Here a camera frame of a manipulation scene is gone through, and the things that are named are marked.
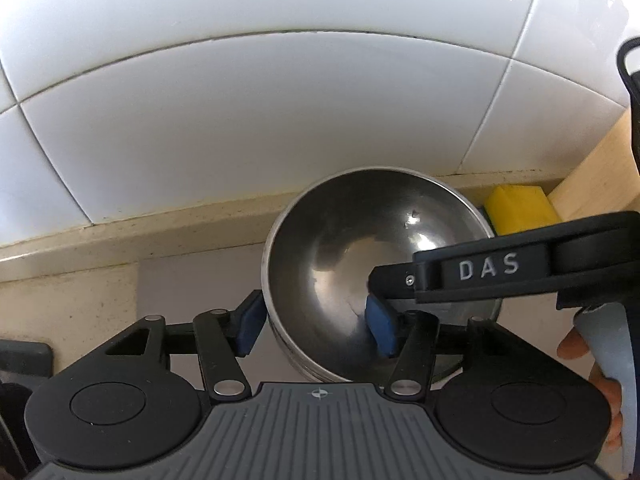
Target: yellow sponge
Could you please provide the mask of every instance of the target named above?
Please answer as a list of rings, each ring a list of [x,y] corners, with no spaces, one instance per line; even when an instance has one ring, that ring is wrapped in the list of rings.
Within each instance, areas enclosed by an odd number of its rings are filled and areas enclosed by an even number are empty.
[[[540,186],[497,186],[484,201],[484,209],[499,235],[561,222]]]

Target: tile grout line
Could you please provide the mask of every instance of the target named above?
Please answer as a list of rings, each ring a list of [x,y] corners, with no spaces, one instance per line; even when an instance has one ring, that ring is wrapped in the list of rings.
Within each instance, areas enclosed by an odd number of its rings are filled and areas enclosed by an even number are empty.
[[[227,34],[226,36],[214,36],[214,37],[210,37],[210,38],[202,38],[200,40],[189,40],[189,41],[183,41],[180,43],[173,43],[171,45],[166,45],[166,46],[159,46],[156,48],[150,48],[147,50],[142,50],[140,52],[137,52],[135,54],[130,54],[129,56],[123,56],[120,57],[118,59],[115,59],[113,61],[108,61],[106,63],[102,63],[100,65],[94,66],[92,68],[87,68],[85,70],[81,70],[80,72],[74,73],[68,77],[65,77],[64,79],[61,79],[60,81],[57,81],[55,83],[52,83],[40,90],[37,90],[29,95],[27,95],[26,97],[24,97],[23,99],[21,99],[19,102],[25,102],[30,100],[31,98],[34,98],[46,91],[49,91],[57,86],[60,86],[66,82],[72,81],[74,79],[77,79],[83,75],[87,75],[90,74],[91,72],[95,72],[97,70],[100,70],[101,68],[106,68],[112,65],[116,65],[118,63],[124,62],[124,61],[129,61],[131,59],[136,59],[137,57],[143,57],[146,56],[147,54],[154,54],[156,52],[163,52],[165,50],[171,50],[172,48],[179,48],[182,46],[189,46],[189,45],[194,45],[194,44],[201,44],[201,43],[207,43],[208,41],[221,41],[221,40],[232,40],[235,38],[250,38],[252,36],[276,36],[279,34],[305,34],[305,33],[340,33],[340,34],[368,34],[370,36],[389,36],[392,38],[407,38],[409,40],[422,40],[422,41],[433,41],[433,43],[440,43],[440,44],[446,44],[446,45],[450,45],[450,46],[456,46],[459,48],[467,48],[469,50],[476,50],[478,52],[482,52],[484,54],[490,54],[491,56],[497,56],[497,57],[501,57],[501,58],[505,58],[505,59],[509,59],[507,56],[504,56],[503,54],[496,54],[495,52],[492,52],[490,50],[485,50],[482,48],[478,48],[475,46],[471,46],[468,44],[463,44],[463,43],[452,43],[450,41],[445,41],[445,40],[439,40],[438,38],[427,38],[425,36],[415,36],[415,35],[411,35],[411,34],[399,34],[399,33],[395,33],[395,32],[380,32],[380,31],[374,31],[374,30],[358,30],[358,29],[348,29],[348,28],[292,28],[292,29],[285,29],[285,30],[262,30],[262,31],[252,31],[252,32],[241,32],[241,33],[237,33],[237,34]]]
[[[27,127],[29,128],[29,131],[31,132],[31,135],[33,136],[33,139],[36,141],[36,144],[38,145],[38,147],[40,149],[40,153],[44,156],[45,160],[49,164],[49,167],[53,170],[53,173],[56,175],[56,177],[60,181],[60,184],[62,184],[62,186],[65,188],[66,193],[69,195],[69,197],[74,202],[74,204],[76,204],[76,207],[82,213],[84,218],[86,218],[86,220],[89,223],[89,225],[90,226],[95,225],[91,221],[91,219],[89,218],[89,215],[84,211],[84,209],[82,209],[82,207],[80,207],[80,204],[78,203],[78,200],[76,200],[76,197],[74,196],[74,194],[71,193],[71,190],[69,189],[69,186],[62,179],[62,176],[60,175],[58,170],[56,170],[56,167],[53,165],[53,162],[49,158],[49,155],[47,155],[47,152],[42,147],[42,143],[40,142],[40,139],[36,135],[36,132],[34,131],[33,127],[31,126],[31,123],[27,119],[27,115],[24,113],[24,110],[22,109],[22,102],[18,100],[18,96],[15,94],[14,87],[11,86],[11,83],[9,82],[9,78],[6,76],[6,72],[4,70],[4,67],[2,66],[2,60],[0,60],[0,77],[4,77],[4,80],[6,81],[6,84],[9,87],[9,90],[11,91],[11,94],[14,97],[14,101],[15,101],[15,105],[10,106],[9,108],[7,108],[7,110],[10,110],[11,108],[13,108],[15,106],[15,108],[20,112],[20,115],[24,119],[24,122],[27,124]]]
[[[35,91],[34,93],[31,93],[29,95],[27,95],[26,97],[24,97],[23,99],[18,99],[18,97],[15,97],[16,103],[20,104],[20,103],[24,103],[34,97],[37,97],[40,94],[43,94],[44,92],[47,92],[49,90],[52,90],[54,88],[56,88],[57,86],[60,86],[64,83],[67,83],[69,81],[73,81],[75,79],[78,79],[84,75],[88,75],[92,72],[96,72],[97,70],[100,70],[102,68],[107,68],[110,66],[114,66],[117,65],[118,63],[121,62],[125,62],[125,61],[129,61],[131,59],[136,59],[138,57],[143,57],[146,56],[148,54],[154,54],[156,52],[163,52],[165,50],[171,50],[173,48],[180,48],[182,46],[189,46],[189,45],[194,45],[194,44],[201,44],[201,43],[207,43],[207,41],[219,41],[219,40],[232,40],[234,38],[246,38],[246,37],[251,37],[251,36],[274,36],[277,34],[304,34],[304,33],[322,33],[322,32],[335,32],[335,33],[340,33],[340,34],[369,34],[371,36],[389,36],[389,37],[393,37],[393,38],[407,38],[409,40],[421,40],[421,41],[432,41],[433,43],[439,43],[439,44],[446,44],[446,45],[450,45],[450,46],[455,46],[455,47],[459,47],[459,48],[466,48],[468,50],[473,50],[476,52],[482,52],[483,54],[489,54],[490,56],[495,56],[495,57],[500,57],[503,59],[513,59],[512,57],[508,57],[508,56],[504,56],[503,54],[497,54],[496,52],[492,52],[490,50],[485,50],[483,48],[478,48],[475,46],[471,46],[468,44],[463,44],[463,43],[452,43],[450,41],[445,41],[445,40],[439,40],[437,38],[427,38],[426,36],[412,36],[410,34],[396,34],[396,33],[392,33],[392,32],[375,32],[375,31],[371,31],[371,30],[350,30],[350,29],[291,29],[291,30],[266,30],[266,31],[261,31],[261,32],[245,32],[245,33],[241,33],[241,34],[229,34],[228,36],[216,36],[216,37],[212,37],[212,38],[203,38],[201,40],[191,40],[191,41],[184,41],[181,43],[174,43],[171,45],[167,45],[167,46],[160,46],[157,48],[150,48],[148,50],[143,50],[140,51],[136,54],[131,54],[130,56],[124,56],[124,57],[120,57],[118,59],[115,59],[113,61],[109,61],[107,63],[103,63],[97,66],[94,66],[92,68],[87,68],[85,70],[82,70],[78,73],[72,74],[68,77],[65,77],[64,79],[61,79],[60,81],[57,81],[55,83],[52,83],[40,90]],[[618,102],[614,101],[613,99],[607,97],[606,95],[603,95],[601,93],[599,93],[598,91],[589,88],[588,86],[583,85],[582,83],[579,83],[577,81],[573,81],[572,79],[569,79],[567,76],[552,72],[551,70],[547,70],[546,68],[540,68],[539,66],[536,66],[534,64],[531,63],[527,63],[525,61],[520,61],[520,60],[516,60],[519,63],[522,63],[524,65],[533,67],[533,68],[537,68],[538,70],[542,70],[543,72],[547,72],[549,74],[555,75],[559,78],[565,79],[571,83],[574,83],[578,86],[581,86],[583,88],[586,88],[587,90],[590,90],[596,94],[598,94],[601,97],[604,97],[605,99],[612,101],[613,103],[619,104]]]
[[[84,209],[82,209],[82,206],[80,205],[80,203],[78,202],[78,200],[76,199],[74,194],[71,193],[71,190],[69,189],[69,186],[66,184],[66,182],[64,181],[64,179],[60,175],[60,172],[56,169],[55,165],[53,164],[53,161],[49,158],[49,155],[47,155],[47,152],[42,147],[42,143],[40,142],[40,139],[36,135],[36,132],[34,131],[33,127],[31,126],[31,123],[29,122],[29,120],[27,118],[27,115],[24,113],[24,110],[22,109],[22,103],[18,103],[16,105],[16,107],[18,108],[18,110],[20,110],[20,114],[21,114],[22,118],[24,119],[24,122],[27,124],[27,126],[29,128],[29,131],[31,132],[31,135],[33,136],[33,139],[35,139],[36,144],[38,145],[38,147],[40,149],[40,153],[44,156],[46,161],[49,163],[49,167],[53,170],[53,172],[55,173],[56,177],[60,181],[60,184],[62,184],[62,186],[65,188],[66,193],[69,195],[71,200],[74,202],[74,204],[76,204],[76,207],[78,208],[78,210],[86,218],[86,221],[89,224],[87,227],[95,225],[92,222],[92,220],[89,218],[89,215],[84,211]]]
[[[467,147],[467,149],[465,151],[465,154],[462,156],[462,160],[460,160],[460,164],[458,165],[458,168],[456,169],[456,174],[459,174],[459,173],[462,172],[462,166],[464,165],[464,163],[466,161],[466,158],[468,157],[468,155],[471,152],[471,149],[473,148],[475,143],[478,141],[478,137],[480,136],[479,134],[480,134],[480,131],[482,130],[482,127],[488,121],[489,115],[491,114],[492,110],[494,110],[494,106],[495,106],[495,103],[497,101],[498,94],[500,93],[500,90],[502,89],[502,83],[504,83],[504,80],[509,75],[509,72],[511,70],[511,65],[512,64],[513,64],[513,59],[510,59],[510,60],[508,60],[507,65],[504,67],[504,72],[502,73],[502,77],[500,78],[500,82],[498,83],[497,87],[495,88],[495,92],[494,92],[493,97],[491,98],[491,102],[489,102],[489,105],[486,108],[486,111],[484,112],[484,116],[482,116],[482,120],[480,121],[480,124],[478,124],[478,128],[476,129],[476,132],[474,133],[474,136],[471,138],[471,142],[469,143],[469,146]]]
[[[14,98],[14,102],[4,110],[0,110],[0,114],[5,113],[7,110],[10,110],[11,108],[13,108],[15,105],[18,104],[18,98],[15,95],[14,88],[11,86],[11,83],[9,83],[9,78],[6,76],[6,73],[4,72],[4,68],[2,67],[2,62],[0,61],[0,84],[2,83],[2,80],[4,80],[4,82],[6,83],[7,88],[9,89],[9,92],[11,92],[11,97]]]
[[[520,49],[520,46],[522,45],[522,41],[524,39],[524,35],[529,30],[529,25],[530,25],[531,20],[533,18],[533,14],[536,12],[536,9],[538,8],[539,2],[540,2],[540,0],[531,0],[531,3],[529,4],[529,10],[527,11],[527,15],[526,15],[526,17],[524,19],[524,22],[522,22],[522,28],[520,29],[520,34],[518,35],[518,40],[516,41],[516,44],[513,47],[513,51],[512,51],[511,56],[510,56],[510,58],[513,59],[513,60],[518,61],[515,58],[516,58],[516,56],[518,54],[518,50]]]
[[[496,103],[496,101],[498,99],[498,95],[500,93],[500,89],[502,88],[502,85],[503,85],[506,77],[508,76],[509,72],[511,71],[511,67],[513,65],[513,62],[515,61],[514,56],[516,55],[516,52],[518,51],[518,48],[520,47],[520,44],[522,43],[522,38],[524,37],[524,34],[525,34],[525,32],[526,32],[526,30],[527,30],[527,28],[529,26],[529,23],[531,21],[531,17],[533,16],[533,13],[534,13],[534,8],[537,6],[538,1],[539,0],[531,0],[531,3],[529,4],[529,9],[527,10],[527,14],[526,14],[524,20],[522,20],[522,28],[520,29],[520,33],[518,34],[518,39],[516,40],[516,43],[513,46],[513,50],[511,51],[511,56],[509,57],[509,61],[507,62],[506,67],[504,68],[504,72],[502,73],[502,77],[500,78],[500,82],[498,83],[498,86],[495,89],[494,95],[491,98],[491,102],[489,102],[489,105],[488,105],[488,107],[486,109],[486,112],[484,113],[484,116],[482,117],[482,120],[480,121],[480,124],[478,124],[478,129],[474,133],[474,136],[471,138],[471,142],[469,143],[469,146],[467,147],[465,154],[462,156],[462,160],[460,160],[460,164],[458,165],[456,173],[460,173],[462,171],[462,166],[464,166],[466,158],[469,156],[469,153],[471,152],[471,150],[472,150],[473,146],[475,145],[475,143],[478,142],[478,137],[479,137],[480,131],[482,130],[482,127],[484,126],[484,124],[487,122],[487,120],[489,118],[489,115],[491,114],[491,111],[494,109],[495,103]]]

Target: crosshair logo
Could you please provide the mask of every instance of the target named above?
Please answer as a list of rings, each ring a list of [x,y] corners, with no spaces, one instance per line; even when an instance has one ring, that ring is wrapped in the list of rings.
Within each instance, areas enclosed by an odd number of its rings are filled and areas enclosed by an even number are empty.
[[[316,399],[324,399],[327,395],[329,395],[329,392],[327,390],[323,390],[322,388],[316,388],[311,392],[311,395],[313,395]]]

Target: white tile wall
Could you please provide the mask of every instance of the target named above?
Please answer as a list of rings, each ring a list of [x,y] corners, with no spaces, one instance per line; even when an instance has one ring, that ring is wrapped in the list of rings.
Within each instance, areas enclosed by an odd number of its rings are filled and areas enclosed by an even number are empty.
[[[530,0],[0,0],[18,98],[135,53],[248,32],[366,30],[510,55]]]
[[[96,222],[361,164],[567,170],[627,102],[630,34],[640,0],[0,0],[0,112],[16,95]]]
[[[462,171],[573,168],[623,110],[583,86],[512,61]]]
[[[0,67],[0,113],[15,105],[14,95]]]
[[[640,0],[536,0],[515,59],[628,105],[616,71],[620,44],[640,34]],[[640,52],[631,61],[640,68]]]
[[[24,110],[101,222],[296,190],[365,164],[452,173],[505,66],[411,38],[245,36],[104,67]]]
[[[86,224],[20,108],[0,114],[0,246]]]

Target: bowl rim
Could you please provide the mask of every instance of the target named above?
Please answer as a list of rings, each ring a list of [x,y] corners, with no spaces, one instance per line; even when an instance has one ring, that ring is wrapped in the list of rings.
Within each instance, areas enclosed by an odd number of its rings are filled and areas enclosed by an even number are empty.
[[[405,173],[411,176],[416,176],[423,180],[427,180],[428,182],[431,182],[432,184],[435,184],[436,186],[441,187],[445,191],[448,191],[449,193],[451,193],[455,198],[459,199],[460,202],[462,202],[463,205],[466,206],[469,212],[478,221],[479,226],[484,230],[485,234],[487,235],[487,238],[494,237],[494,231],[489,225],[489,223],[484,219],[482,214],[478,211],[478,208],[476,208],[476,206],[474,206],[465,196],[463,196],[459,191],[455,190],[451,186],[448,186],[444,182],[441,182],[438,179],[433,178],[432,176],[428,176],[424,173],[421,173],[420,171],[409,170],[407,168],[398,168],[397,166],[359,166],[357,168],[351,168],[348,170],[339,171],[338,173],[333,173],[329,176],[322,178],[321,180],[317,180],[316,182],[310,184],[308,187],[302,190],[291,202],[289,202],[287,207],[278,215],[275,222],[271,226],[269,235],[267,236],[267,239],[264,243],[264,249],[262,250],[262,261],[260,263],[260,284],[262,286],[264,303],[267,306],[267,312],[269,314],[270,324],[273,331],[276,332],[275,334],[276,337],[279,337],[284,347],[287,348],[290,352],[292,352],[292,354],[294,354],[293,356],[291,356],[292,358],[294,358],[296,361],[302,360],[302,362],[298,364],[300,367],[303,367],[305,371],[308,370],[308,373],[311,372],[313,376],[322,378],[325,381],[348,382],[350,380],[338,374],[335,374],[334,372],[331,372],[326,368],[324,368],[323,366],[316,363],[313,359],[311,359],[308,355],[304,353],[304,351],[296,344],[295,341],[293,341],[293,339],[291,338],[287,330],[284,328],[284,325],[281,322],[280,317],[278,316],[278,313],[273,304],[273,297],[271,296],[271,289],[269,286],[269,262],[270,262],[270,256],[271,256],[271,248],[273,247],[275,238],[278,234],[278,231],[282,227],[282,224],[284,223],[285,218],[289,215],[292,209],[298,204],[298,202],[300,202],[300,200],[302,200],[311,191],[315,190],[319,186],[322,186],[322,184],[324,184],[325,182],[328,182],[329,180],[333,180],[334,178],[337,178],[339,176],[345,176],[351,173],[357,173],[360,171],[370,171],[370,170],[395,171],[397,173]]]

